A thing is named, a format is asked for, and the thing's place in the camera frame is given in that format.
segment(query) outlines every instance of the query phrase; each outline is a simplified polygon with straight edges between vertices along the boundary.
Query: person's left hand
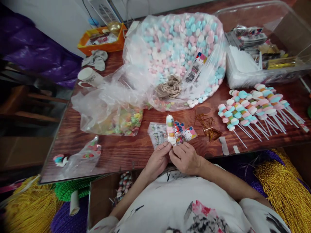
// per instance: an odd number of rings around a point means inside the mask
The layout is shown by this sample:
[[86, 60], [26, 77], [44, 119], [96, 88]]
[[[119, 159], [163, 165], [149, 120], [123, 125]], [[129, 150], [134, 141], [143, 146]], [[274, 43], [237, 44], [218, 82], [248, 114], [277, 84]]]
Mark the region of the person's left hand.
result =
[[164, 142], [155, 149], [150, 156], [144, 171], [149, 176], [150, 181], [154, 181], [166, 168], [169, 158], [168, 152], [171, 150], [172, 144], [168, 141]]

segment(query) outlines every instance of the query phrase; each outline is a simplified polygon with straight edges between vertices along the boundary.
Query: white shirt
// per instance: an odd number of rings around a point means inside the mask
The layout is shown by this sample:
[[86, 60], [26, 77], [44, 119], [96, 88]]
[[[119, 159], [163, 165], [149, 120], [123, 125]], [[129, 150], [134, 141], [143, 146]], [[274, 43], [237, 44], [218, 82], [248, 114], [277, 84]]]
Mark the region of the white shirt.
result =
[[290, 232], [269, 207], [245, 198], [237, 203], [218, 185], [179, 171], [152, 182], [118, 221], [100, 220], [90, 233]]

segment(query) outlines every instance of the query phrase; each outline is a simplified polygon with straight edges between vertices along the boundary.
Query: clear plastic box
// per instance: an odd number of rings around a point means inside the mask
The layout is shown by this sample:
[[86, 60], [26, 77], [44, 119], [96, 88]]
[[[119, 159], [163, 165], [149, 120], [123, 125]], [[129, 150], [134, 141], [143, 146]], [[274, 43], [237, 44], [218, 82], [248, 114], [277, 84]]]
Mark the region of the clear plastic box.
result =
[[290, 56], [297, 56], [299, 65], [288, 68], [240, 72], [227, 52], [227, 78], [231, 89], [252, 87], [257, 83], [288, 83], [305, 75], [311, 69], [311, 28], [292, 8], [281, 1], [243, 4], [221, 9], [214, 13], [223, 24], [224, 32], [237, 25], [263, 27], [273, 44]]

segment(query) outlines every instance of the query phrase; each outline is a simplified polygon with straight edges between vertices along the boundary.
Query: wooden table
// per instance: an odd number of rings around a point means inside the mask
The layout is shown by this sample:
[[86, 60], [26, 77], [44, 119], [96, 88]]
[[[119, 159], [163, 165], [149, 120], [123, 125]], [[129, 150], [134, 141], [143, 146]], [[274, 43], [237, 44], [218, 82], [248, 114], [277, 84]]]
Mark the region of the wooden table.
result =
[[[185, 9], [179, 9], [174, 12], [180, 14], [183, 12], [194, 13], [197, 11], [213, 13], [219, 9], [237, 5], [251, 1], [216, 1], [193, 6]], [[122, 51], [109, 54], [106, 61], [106, 70], [101, 72], [103, 76], [108, 75], [118, 69], [122, 62]], [[73, 95], [77, 94], [81, 87], [76, 85]], [[287, 134], [273, 135], [270, 140], [263, 139], [260, 142], [258, 139], [248, 138], [241, 129], [236, 129], [236, 132], [244, 141], [247, 149], [242, 145], [239, 139], [233, 132], [229, 132], [226, 124], [217, 115], [218, 105], [225, 103], [231, 96], [229, 95], [229, 87], [227, 87], [226, 80], [221, 84], [216, 93], [206, 100], [203, 104], [195, 106], [193, 109], [178, 111], [171, 113], [175, 120], [184, 122], [186, 126], [194, 125], [194, 117], [196, 114], [209, 114], [216, 121], [214, 128], [223, 132], [226, 138], [230, 155], [235, 154], [233, 146], [236, 145], [240, 153], [250, 151], [266, 150], [276, 147], [284, 147], [311, 140], [311, 134], [306, 133], [302, 129], [297, 129], [294, 126], [286, 126]], [[311, 120], [307, 117], [307, 107], [311, 105], [311, 99], [307, 90], [300, 81], [276, 87], [278, 93], [284, 95], [284, 99], [289, 100], [291, 107], [295, 112], [306, 121], [306, 126], [311, 129]], [[68, 180], [85, 176], [115, 173], [120, 171], [128, 171], [132, 169], [143, 168], [150, 155], [153, 152], [151, 140], [147, 134], [147, 128], [150, 122], [165, 122], [168, 112], [158, 112], [154, 109], [145, 110], [144, 117], [139, 129], [139, 132], [134, 137], [120, 137], [120, 136], [99, 136], [99, 144], [102, 145], [102, 154], [97, 167], [92, 172], [87, 172], [85, 175], [71, 174], [67, 177], [61, 175], [62, 168], [57, 167], [53, 161], [53, 157], [57, 154], [73, 155], [79, 152], [84, 145], [94, 138], [94, 134], [84, 133], [80, 130], [80, 114], [72, 109], [72, 104], [69, 103], [57, 136], [52, 145], [51, 151], [46, 159], [42, 173], [41, 183], [51, 183], [60, 180]], [[222, 145], [217, 140], [210, 143], [208, 138], [197, 137], [190, 141], [197, 153], [205, 158], [213, 158], [223, 156]]]

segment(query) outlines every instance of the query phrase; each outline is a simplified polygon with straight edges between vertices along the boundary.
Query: paper cup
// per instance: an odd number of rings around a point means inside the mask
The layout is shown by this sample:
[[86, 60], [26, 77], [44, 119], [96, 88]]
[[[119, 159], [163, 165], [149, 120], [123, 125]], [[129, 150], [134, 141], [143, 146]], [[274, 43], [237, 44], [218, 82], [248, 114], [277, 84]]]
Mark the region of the paper cup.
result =
[[92, 87], [98, 87], [104, 82], [104, 77], [90, 67], [81, 70], [78, 73], [78, 79], [81, 80], [81, 82], [78, 82], [78, 85], [81, 87], [86, 87], [82, 85], [83, 83], [87, 83]]

